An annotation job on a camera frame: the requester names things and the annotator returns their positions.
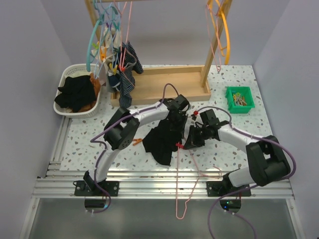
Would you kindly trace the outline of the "red clothespin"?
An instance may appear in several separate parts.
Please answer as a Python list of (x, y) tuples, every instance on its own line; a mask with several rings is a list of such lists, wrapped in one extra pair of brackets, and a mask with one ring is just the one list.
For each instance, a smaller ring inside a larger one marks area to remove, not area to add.
[(176, 147), (177, 147), (177, 148), (184, 149), (184, 146), (183, 146), (181, 143), (176, 143)]

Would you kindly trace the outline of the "black underwear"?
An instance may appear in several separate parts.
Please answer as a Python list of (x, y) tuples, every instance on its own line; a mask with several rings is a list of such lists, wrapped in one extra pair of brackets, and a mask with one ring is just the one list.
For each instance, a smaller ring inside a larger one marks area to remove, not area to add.
[(61, 108), (70, 108), (73, 113), (90, 110), (96, 103), (94, 88), (90, 75), (67, 77), (62, 87), (58, 87), (60, 94), (54, 101)]
[(172, 153), (182, 141), (184, 127), (184, 122), (173, 124), (168, 119), (160, 120), (143, 139), (145, 151), (151, 153), (158, 164), (170, 166)]

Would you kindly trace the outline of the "orange clothespin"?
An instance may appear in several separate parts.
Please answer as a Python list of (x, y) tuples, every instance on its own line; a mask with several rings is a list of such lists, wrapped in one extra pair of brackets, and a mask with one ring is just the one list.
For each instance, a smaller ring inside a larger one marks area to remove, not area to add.
[(133, 146), (135, 146), (135, 145), (141, 143), (142, 141), (143, 141), (142, 138), (134, 138), (132, 141), (132, 144), (133, 144)]

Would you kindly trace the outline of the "yellow plastic hanger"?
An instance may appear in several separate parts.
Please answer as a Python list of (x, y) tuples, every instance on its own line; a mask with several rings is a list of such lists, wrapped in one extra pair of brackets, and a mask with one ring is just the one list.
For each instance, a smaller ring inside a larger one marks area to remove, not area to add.
[(213, 0), (213, 12), (218, 15), (218, 31), (221, 43), (221, 54), (224, 65), (228, 65), (231, 55), (231, 41), (227, 16), (231, 7), (231, 0)]

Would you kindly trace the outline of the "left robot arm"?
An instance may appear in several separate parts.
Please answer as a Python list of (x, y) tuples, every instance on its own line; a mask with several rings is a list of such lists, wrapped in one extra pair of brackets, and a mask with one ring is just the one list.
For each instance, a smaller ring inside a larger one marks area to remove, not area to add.
[(104, 131), (91, 141), (96, 143), (103, 137), (104, 150), (96, 160), (93, 169), (85, 172), (83, 179), (75, 181), (75, 196), (116, 196), (119, 182), (107, 181), (108, 171), (119, 152), (127, 148), (133, 141), (139, 127), (159, 121), (150, 134), (151, 148), (162, 149), (164, 152), (175, 150), (176, 144), (183, 138), (190, 103), (183, 96), (175, 99), (162, 99), (145, 108), (129, 110), (123, 107), (117, 109)]

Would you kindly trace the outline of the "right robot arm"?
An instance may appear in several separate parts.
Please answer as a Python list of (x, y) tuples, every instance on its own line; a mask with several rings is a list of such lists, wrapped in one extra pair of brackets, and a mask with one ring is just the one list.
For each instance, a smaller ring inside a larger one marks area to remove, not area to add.
[(288, 176), (290, 164), (273, 135), (253, 136), (232, 127), (231, 122), (220, 121), (214, 110), (195, 112), (192, 118), (200, 115), (201, 123), (189, 128), (184, 149), (193, 149), (205, 145), (206, 140), (215, 139), (228, 143), (246, 153), (248, 166), (231, 171), (222, 177), (222, 181), (213, 183), (211, 188), (218, 196), (234, 195), (250, 184), (265, 186)]

